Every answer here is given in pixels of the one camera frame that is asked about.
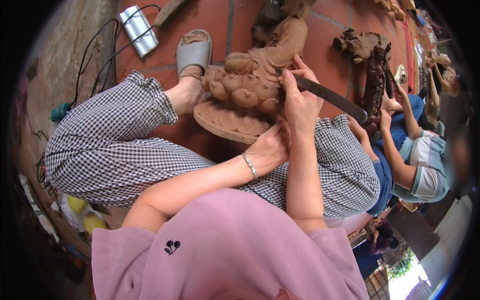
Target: black cord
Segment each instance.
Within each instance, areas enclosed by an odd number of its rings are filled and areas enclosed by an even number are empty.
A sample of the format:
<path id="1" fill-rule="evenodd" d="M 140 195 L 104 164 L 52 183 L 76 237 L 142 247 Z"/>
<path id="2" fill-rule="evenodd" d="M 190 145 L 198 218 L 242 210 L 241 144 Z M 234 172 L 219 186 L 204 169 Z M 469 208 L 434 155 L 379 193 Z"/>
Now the black cord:
<path id="1" fill-rule="evenodd" d="M 123 24 L 120 26 L 120 29 L 118 30 L 118 34 L 117 32 L 115 32 L 114 34 L 114 40 L 113 40 L 113 50 L 112 50 L 112 55 L 116 55 L 115 54 L 115 48 L 116 48 L 116 45 L 117 45 L 117 39 L 118 37 L 120 36 L 120 32 L 122 30 L 122 28 L 125 26 L 125 24 L 133 17 L 135 16 L 135 14 L 139 11 L 141 11 L 142 9 L 144 8 L 147 8 L 147 7 L 150 7 L 150 6 L 155 6 L 158 8 L 158 11 L 161 10 L 161 8 L 156 5 L 156 4 L 149 4 L 149 5 L 145 5 L 144 7 L 141 7 L 139 8 L 137 11 L 135 11 L 134 13 L 131 14 L 130 17 L 128 17 L 125 22 L 123 22 Z M 103 91 L 103 89 L 105 88 L 105 85 L 107 84 L 107 79 L 108 79 L 108 76 L 110 75 L 110 67 L 111 67 L 111 62 L 113 61 L 113 77 L 115 78 L 115 80 L 117 79 L 117 62 L 115 60 L 116 56 L 113 57 L 113 60 L 110 61 L 110 65 L 108 65 L 108 71 L 107 71 L 107 75 L 105 76 L 105 81 L 103 82 L 103 85 L 102 85 L 102 88 L 100 89 L 100 92 Z"/>
<path id="2" fill-rule="evenodd" d="M 87 47 L 85 48 L 84 56 L 83 56 L 83 58 L 82 58 L 82 63 L 80 63 L 80 68 L 78 69 L 77 87 L 76 87 L 76 89 L 75 89 L 75 99 L 73 100 L 72 103 L 70 103 L 70 104 L 68 105 L 69 108 L 73 108 L 73 107 L 77 104 L 77 100 L 78 100 L 78 83 L 79 83 L 79 80 L 80 80 L 80 74 L 82 73 L 82 66 L 84 65 L 85 56 L 87 55 L 88 47 L 90 47 L 90 44 L 93 42 L 93 40 L 96 38 L 96 36 L 100 33 L 100 31 L 102 31 L 102 29 L 105 28 L 105 26 L 107 26 L 110 22 L 115 22 L 115 23 L 116 23 L 114 36 L 117 35 L 117 30 L 118 30 L 118 28 L 119 28 L 119 21 L 118 21 L 117 19 L 111 19 L 111 20 L 109 20 L 108 22 L 106 22 L 106 23 L 96 32 L 96 34 L 93 36 L 93 38 L 88 42 L 88 45 L 87 45 Z"/>
<path id="3" fill-rule="evenodd" d="M 125 20 L 125 22 L 122 24 L 122 26 L 120 27 L 120 30 L 119 30 L 118 34 L 116 35 L 115 40 L 113 41 L 113 44 L 114 44 L 114 45 L 117 43 L 117 38 L 118 38 L 118 36 L 120 35 L 121 29 L 122 29 L 123 26 L 128 22 L 128 20 L 130 20 L 133 16 L 135 16 L 135 14 L 136 14 L 137 12 L 141 11 L 141 10 L 144 9 L 144 8 L 150 7 L 150 6 L 155 6 L 155 7 L 157 7 L 157 8 L 158 8 L 158 11 L 161 10 L 160 6 L 158 6 L 158 5 L 156 5 L 156 4 L 145 5 L 145 6 L 141 7 L 141 8 L 139 8 L 139 9 L 137 9 L 137 11 L 134 12 L 130 17 L 128 17 L 128 18 Z M 97 84 L 98 80 L 100 79 L 100 75 L 101 75 L 101 73 L 103 72 L 103 69 L 107 66 L 107 63 L 109 63 L 112 59 L 114 59 L 115 56 L 116 56 L 117 54 L 119 54 L 120 52 L 122 52 L 125 48 L 127 48 L 128 46 L 130 46 L 131 44 L 133 44 L 136 40 L 138 40 L 139 38 L 141 38 L 141 37 L 143 37 L 145 34 L 147 34 L 150 30 L 152 30 L 152 28 L 153 28 L 153 26 L 150 26 L 150 28 L 148 28 L 147 31 L 145 31 L 144 33 L 142 33 L 141 35 L 139 35 L 137 38 L 135 38 L 133 41 L 131 41 L 130 43 L 128 43 L 126 46 L 124 46 L 124 47 L 123 47 L 122 49 L 120 49 L 118 52 L 112 54 L 112 56 L 107 60 L 107 62 L 106 62 L 106 63 L 103 65 L 103 67 L 100 69 L 100 72 L 98 72 L 98 75 L 97 75 L 97 77 L 96 77 L 96 79 L 95 79 L 95 82 L 94 82 L 94 84 L 93 84 L 92 93 L 90 94 L 90 98 L 93 97 L 93 93 L 95 92 L 96 84 Z M 103 91 L 103 88 L 104 88 L 104 87 L 105 87 L 105 83 L 103 84 L 102 88 L 100 89 L 100 92 Z"/>
<path id="4" fill-rule="evenodd" d="M 42 157 L 36 164 L 36 180 L 38 181 L 38 185 L 41 189 L 47 189 L 47 193 L 51 196 L 54 195 L 55 198 L 58 200 L 58 191 L 55 189 L 47 178 L 47 170 L 45 168 L 45 162 L 43 159 L 45 158 L 45 152 L 42 154 Z"/>
<path id="5" fill-rule="evenodd" d="M 28 115 L 28 111 L 27 111 L 27 110 L 25 110 L 25 114 L 27 114 L 28 124 L 30 124 L 30 131 L 31 131 L 34 135 L 36 135 L 38 138 L 40 138 L 40 134 L 42 134 L 42 135 L 45 137 L 45 139 L 48 141 L 47 135 L 46 135 L 43 131 L 39 130 L 39 131 L 37 131 L 36 133 L 35 133 L 35 131 L 33 131 L 32 123 L 30 122 L 30 116 Z"/>

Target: pink shirt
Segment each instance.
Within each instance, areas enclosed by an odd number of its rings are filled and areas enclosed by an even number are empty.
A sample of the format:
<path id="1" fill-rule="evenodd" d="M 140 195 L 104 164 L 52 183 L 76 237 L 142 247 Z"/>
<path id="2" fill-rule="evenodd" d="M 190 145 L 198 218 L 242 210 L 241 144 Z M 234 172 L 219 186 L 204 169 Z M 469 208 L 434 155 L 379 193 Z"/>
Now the pink shirt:
<path id="1" fill-rule="evenodd" d="M 95 229 L 92 270 L 99 300 L 367 299 L 343 229 L 305 234 L 278 207 L 233 189 L 198 197 L 157 234 Z"/>

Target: striped shirt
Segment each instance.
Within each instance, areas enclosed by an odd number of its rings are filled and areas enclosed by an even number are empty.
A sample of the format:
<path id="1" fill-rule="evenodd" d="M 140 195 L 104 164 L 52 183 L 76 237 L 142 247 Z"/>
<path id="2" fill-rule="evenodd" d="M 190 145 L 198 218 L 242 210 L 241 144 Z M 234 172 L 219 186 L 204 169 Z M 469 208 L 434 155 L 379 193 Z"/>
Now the striped shirt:
<path id="1" fill-rule="evenodd" d="M 409 191 L 395 183 L 392 194 L 407 202 L 442 200 L 449 189 L 444 170 L 445 140 L 422 130 L 420 137 L 410 144 L 405 163 L 417 168 L 413 188 Z"/>

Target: silver bracelet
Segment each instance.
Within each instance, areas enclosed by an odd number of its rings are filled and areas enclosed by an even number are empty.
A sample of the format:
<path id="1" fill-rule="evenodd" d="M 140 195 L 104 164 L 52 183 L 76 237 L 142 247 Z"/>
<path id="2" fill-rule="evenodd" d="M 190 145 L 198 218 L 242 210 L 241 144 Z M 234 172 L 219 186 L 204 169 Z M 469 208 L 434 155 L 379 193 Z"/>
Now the silver bracelet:
<path id="1" fill-rule="evenodd" d="M 257 170 L 255 170 L 255 168 L 253 167 L 252 161 L 247 157 L 247 155 L 245 153 L 242 153 L 241 155 L 247 161 L 248 166 L 252 170 L 252 174 L 255 176 L 255 179 L 257 179 L 258 178 Z"/>

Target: checkered pants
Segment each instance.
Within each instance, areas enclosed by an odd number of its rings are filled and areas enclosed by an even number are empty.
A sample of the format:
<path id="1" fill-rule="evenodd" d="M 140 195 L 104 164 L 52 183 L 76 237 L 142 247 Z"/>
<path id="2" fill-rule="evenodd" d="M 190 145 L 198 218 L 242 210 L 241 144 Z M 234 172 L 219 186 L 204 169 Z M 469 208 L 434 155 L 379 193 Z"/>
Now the checkered pants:
<path id="1" fill-rule="evenodd" d="M 154 78 L 133 71 L 121 84 L 74 108 L 48 142 L 45 164 L 59 191 L 93 203 L 131 207 L 152 184 L 215 163 L 160 138 L 144 139 L 178 117 Z M 363 213 L 380 185 L 345 115 L 317 121 L 318 173 L 325 217 Z M 288 162 L 238 187 L 286 209 Z"/>

